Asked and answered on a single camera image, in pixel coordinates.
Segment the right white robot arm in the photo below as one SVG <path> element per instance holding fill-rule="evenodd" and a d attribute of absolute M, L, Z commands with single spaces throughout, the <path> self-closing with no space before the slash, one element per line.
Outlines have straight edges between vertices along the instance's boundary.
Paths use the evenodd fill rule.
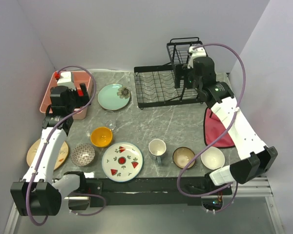
<path fill-rule="evenodd" d="M 205 191 L 209 194 L 217 193 L 223 184 L 233 181 L 244 184 L 266 173 L 278 155 L 275 147 L 267 146 L 255 133 L 237 106 L 231 88 L 225 82 L 216 80 L 214 68 L 210 57 L 197 57 L 192 62 L 188 80 L 199 98 L 228 131 L 240 160 L 209 173 L 204 182 Z"/>

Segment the white grey mug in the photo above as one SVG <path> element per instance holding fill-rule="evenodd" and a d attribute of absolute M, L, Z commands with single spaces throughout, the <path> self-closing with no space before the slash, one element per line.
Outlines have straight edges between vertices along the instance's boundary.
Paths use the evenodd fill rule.
<path fill-rule="evenodd" d="M 156 157 L 158 165 L 162 164 L 162 156 L 167 150 L 166 143 L 161 139 L 153 139 L 148 145 L 149 152 Z"/>

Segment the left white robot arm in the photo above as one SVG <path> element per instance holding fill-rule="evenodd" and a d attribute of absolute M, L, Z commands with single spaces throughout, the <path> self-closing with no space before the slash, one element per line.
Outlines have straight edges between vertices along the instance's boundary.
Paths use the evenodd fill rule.
<path fill-rule="evenodd" d="M 90 98 L 86 85 L 70 89 L 60 85 L 50 89 L 51 103 L 45 111 L 41 141 L 27 173 L 13 182 L 10 193 L 21 216 L 55 216 L 62 200 L 71 193 L 84 195 L 88 184 L 83 172 L 72 171 L 52 183 L 58 154 L 73 123 L 73 114 L 84 109 Z"/>

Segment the black wire dish rack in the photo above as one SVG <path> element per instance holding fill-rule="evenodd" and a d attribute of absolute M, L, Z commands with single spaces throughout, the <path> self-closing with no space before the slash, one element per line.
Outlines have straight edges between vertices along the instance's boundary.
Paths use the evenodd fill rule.
<path fill-rule="evenodd" d="M 169 62 L 164 65 L 134 67 L 134 81 L 138 107 L 161 107 L 200 103 L 197 92 L 184 86 L 175 88 L 174 66 L 187 65 L 190 46 L 202 44 L 199 37 L 174 38 L 167 43 Z"/>

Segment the orange bowl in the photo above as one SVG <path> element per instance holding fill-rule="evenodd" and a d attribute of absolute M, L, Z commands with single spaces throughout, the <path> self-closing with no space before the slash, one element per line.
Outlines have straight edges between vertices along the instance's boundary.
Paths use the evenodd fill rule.
<path fill-rule="evenodd" d="M 107 127 L 98 127 L 90 135 L 91 143 L 99 148 L 105 148 L 111 144 L 113 133 Z"/>

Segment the clear faceted drinking glass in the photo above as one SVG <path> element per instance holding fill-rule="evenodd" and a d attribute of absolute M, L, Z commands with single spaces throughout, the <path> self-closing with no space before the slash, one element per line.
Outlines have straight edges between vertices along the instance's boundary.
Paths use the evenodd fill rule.
<path fill-rule="evenodd" d="M 117 115 L 115 112 L 111 110 L 106 110 L 104 112 L 103 123 L 105 127 L 109 128 L 112 131 L 116 128 L 116 119 Z"/>

